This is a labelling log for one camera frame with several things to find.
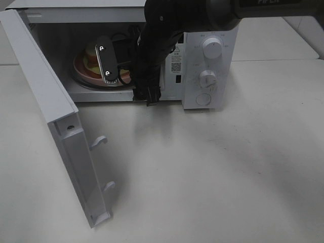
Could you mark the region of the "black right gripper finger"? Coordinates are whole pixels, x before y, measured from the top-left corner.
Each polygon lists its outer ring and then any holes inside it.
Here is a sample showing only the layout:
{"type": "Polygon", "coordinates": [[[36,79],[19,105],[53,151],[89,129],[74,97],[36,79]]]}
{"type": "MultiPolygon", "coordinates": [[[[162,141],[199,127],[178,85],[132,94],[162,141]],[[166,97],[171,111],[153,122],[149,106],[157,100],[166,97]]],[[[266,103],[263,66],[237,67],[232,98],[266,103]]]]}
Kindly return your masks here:
{"type": "Polygon", "coordinates": [[[160,97],[161,97],[160,87],[148,87],[146,105],[147,106],[156,105],[159,102],[160,97]]]}

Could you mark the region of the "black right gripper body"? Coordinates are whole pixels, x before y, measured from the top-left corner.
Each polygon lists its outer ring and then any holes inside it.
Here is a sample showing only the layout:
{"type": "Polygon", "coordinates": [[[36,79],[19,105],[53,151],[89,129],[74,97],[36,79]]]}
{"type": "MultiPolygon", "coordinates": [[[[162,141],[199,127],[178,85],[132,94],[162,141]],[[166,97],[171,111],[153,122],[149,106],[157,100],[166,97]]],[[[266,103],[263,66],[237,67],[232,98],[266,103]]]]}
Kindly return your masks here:
{"type": "Polygon", "coordinates": [[[146,100],[148,87],[160,87],[161,65],[184,31],[136,24],[128,32],[123,38],[111,36],[117,63],[130,71],[133,99],[146,100]]]}

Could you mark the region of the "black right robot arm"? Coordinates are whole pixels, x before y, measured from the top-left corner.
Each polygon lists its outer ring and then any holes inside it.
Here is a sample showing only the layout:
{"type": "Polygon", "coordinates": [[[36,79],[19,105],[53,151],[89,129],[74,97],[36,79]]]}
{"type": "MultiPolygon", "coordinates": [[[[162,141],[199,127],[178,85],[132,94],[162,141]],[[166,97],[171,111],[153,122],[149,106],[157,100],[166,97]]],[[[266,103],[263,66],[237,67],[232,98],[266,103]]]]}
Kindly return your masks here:
{"type": "Polygon", "coordinates": [[[323,26],[323,1],[146,1],[146,23],[131,27],[133,99],[159,102],[160,66],[185,32],[229,31],[243,18],[312,16],[323,26]]]}

